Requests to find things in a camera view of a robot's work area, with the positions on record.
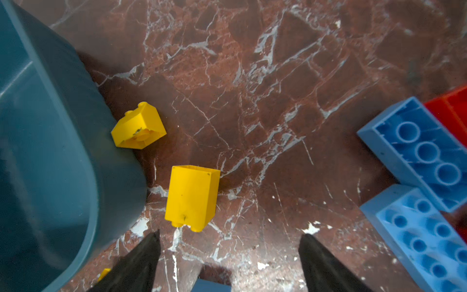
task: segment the yellow block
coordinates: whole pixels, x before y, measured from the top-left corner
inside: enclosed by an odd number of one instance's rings
[[[102,271],[102,273],[100,274],[99,279],[98,279],[97,281],[99,282],[99,281],[102,280],[105,276],[107,276],[107,274],[110,272],[110,270],[111,270],[111,269],[109,269],[109,268],[104,269],[104,270]]]
[[[194,232],[203,231],[216,214],[219,179],[217,169],[173,166],[165,219],[174,227],[190,225]]]
[[[117,147],[133,149],[143,149],[166,134],[157,109],[145,101],[134,111],[127,111],[112,130]]]

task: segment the red marble countertop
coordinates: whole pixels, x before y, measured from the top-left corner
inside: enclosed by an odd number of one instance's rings
[[[359,210],[395,179],[356,131],[466,83],[465,0],[17,2],[76,47],[116,119],[147,101],[168,133],[135,151],[141,218],[62,292],[87,290],[157,229],[153,291],[189,291],[201,270],[233,291],[306,291],[309,227],[375,292],[419,291]],[[164,220],[182,164],[222,171],[202,233]]]

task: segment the brown marble floor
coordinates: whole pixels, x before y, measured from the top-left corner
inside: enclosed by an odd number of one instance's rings
[[[395,180],[355,132],[466,83],[465,0],[17,2],[76,47],[116,119],[147,101],[168,132],[135,152],[140,220],[62,292],[87,290],[158,228],[153,291],[189,291],[203,266],[233,291],[305,291],[309,227],[375,292],[418,291],[358,208]],[[199,234],[164,220],[181,164],[222,171]]]

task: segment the red block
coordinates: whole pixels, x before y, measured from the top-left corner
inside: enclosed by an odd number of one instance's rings
[[[433,99],[425,106],[467,147],[467,86]]]

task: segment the light blue toy brick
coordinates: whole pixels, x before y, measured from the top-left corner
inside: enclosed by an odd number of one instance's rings
[[[419,187],[437,209],[467,202],[467,149],[415,97],[357,132],[403,185]]]
[[[360,209],[420,288],[467,292],[467,246],[418,188],[392,185]]]
[[[198,279],[191,292],[231,292],[232,287]]]

